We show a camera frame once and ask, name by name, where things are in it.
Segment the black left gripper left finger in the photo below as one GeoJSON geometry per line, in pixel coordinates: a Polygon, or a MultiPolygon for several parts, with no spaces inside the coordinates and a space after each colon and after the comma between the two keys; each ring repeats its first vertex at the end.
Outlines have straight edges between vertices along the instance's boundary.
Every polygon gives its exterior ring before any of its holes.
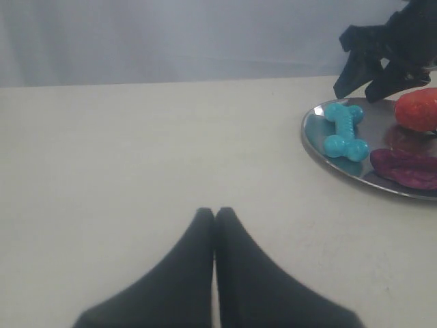
{"type": "Polygon", "coordinates": [[[140,280],[84,311],[75,327],[211,327],[214,214],[200,208],[173,249],[140,280]]]}

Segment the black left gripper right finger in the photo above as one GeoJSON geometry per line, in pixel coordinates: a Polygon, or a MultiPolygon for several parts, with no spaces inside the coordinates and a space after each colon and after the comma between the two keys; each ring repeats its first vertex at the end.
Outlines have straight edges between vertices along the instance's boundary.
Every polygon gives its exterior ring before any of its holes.
{"type": "Polygon", "coordinates": [[[362,327],[351,310],[312,291],[275,264],[232,208],[215,219],[222,327],[362,327]]]}

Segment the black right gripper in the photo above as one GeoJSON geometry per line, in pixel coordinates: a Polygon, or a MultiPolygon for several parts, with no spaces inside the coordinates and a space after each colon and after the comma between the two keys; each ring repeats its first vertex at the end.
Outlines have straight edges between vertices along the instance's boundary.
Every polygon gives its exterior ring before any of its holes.
{"type": "Polygon", "coordinates": [[[335,82],[337,98],[365,89],[369,103],[424,87],[436,69],[436,2],[409,1],[381,25],[350,25],[339,37],[348,60],[335,82]],[[389,63],[382,67],[380,61],[389,63]]]}

